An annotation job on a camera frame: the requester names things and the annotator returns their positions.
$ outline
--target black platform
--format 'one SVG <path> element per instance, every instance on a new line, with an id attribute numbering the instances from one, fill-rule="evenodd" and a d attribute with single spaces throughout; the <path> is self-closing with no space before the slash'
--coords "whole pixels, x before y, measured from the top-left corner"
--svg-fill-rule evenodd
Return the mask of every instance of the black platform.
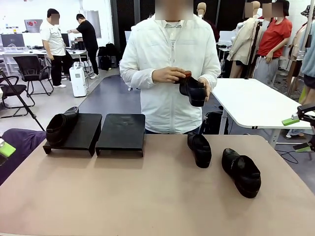
<path id="1" fill-rule="evenodd" d="M 144 115 L 108 114 L 95 147 L 96 154 L 100 155 L 101 150 L 140 151 L 143 157 L 144 131 Z"/>
<path id="2" fill-rule="evenodd" d="M 80 113 L 78 121 L 61 146 L 51 146 L 48 142 L 43 146 L 45 153 L 51 149 L 87 150 L 91 156 L 95 153 L 95 145 L 101 132 L 102 115 Z"/>

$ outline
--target man in white jacket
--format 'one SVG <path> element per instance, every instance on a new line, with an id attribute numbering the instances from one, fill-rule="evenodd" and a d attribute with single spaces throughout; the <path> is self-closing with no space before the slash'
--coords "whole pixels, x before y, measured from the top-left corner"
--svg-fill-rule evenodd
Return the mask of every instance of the man in white jacket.
<path id="1" fill-rule="evenodd" d="M 141 89 L 141 111 L 146 133 L 197 132 L 202 109 L 193 107 L 174 84 L 184 71 L 202 82 L 208 101 L 221 72 L 211 26 L 187 12 L 186 0 L 160 0 L 159 12 L 132 27 L 120 63 L 121 77 L 131 88 Z"/>

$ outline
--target woman in red shirt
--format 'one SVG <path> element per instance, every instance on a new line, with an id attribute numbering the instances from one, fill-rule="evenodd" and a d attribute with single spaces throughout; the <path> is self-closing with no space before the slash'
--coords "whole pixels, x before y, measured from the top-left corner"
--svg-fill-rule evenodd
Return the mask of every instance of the woman in red shirt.
<path id="1" fill-rule="evenodd" d="M 281 4 L 282 11 L 277 11 Z M 289 16 L 289 2 L 277 0 L 272 5 L 273 13 L 276 12 L 277 19 L 272 20 L 264 33 L 258 50 L 259 58 L 256 61 L 254 78 L 264 84 L 271 84 L 275 77 L 279 58 L 282 56 L 284 45 L 289 42 L 292 32 L 292 23 L 286 16 Z"/>

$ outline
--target black t-shirt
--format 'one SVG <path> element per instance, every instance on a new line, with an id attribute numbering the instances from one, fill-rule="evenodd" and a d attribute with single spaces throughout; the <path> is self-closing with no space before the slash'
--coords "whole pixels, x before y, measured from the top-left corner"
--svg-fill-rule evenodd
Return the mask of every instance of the black t-shirt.
<path id="1" fill-rule="evenodd" d="M 95 29 L 89 21 L 83 21 L 77 28 L 77 31 L 82 34 L 83 42 L 87 50 L 98 49 Z"/>

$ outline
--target white machine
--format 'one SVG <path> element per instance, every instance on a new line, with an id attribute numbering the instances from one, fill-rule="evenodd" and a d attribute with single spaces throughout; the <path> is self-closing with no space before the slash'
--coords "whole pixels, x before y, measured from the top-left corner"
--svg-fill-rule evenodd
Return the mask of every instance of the white machine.
<path id="1" fill-rule="evenodd" d="M 73 95 L 75 97 L 85 97 L 87 95 L 87 87 L 85 85 L 85 74 L 83 67 L 75 62 L 69 69 L 72 83 Z"/>

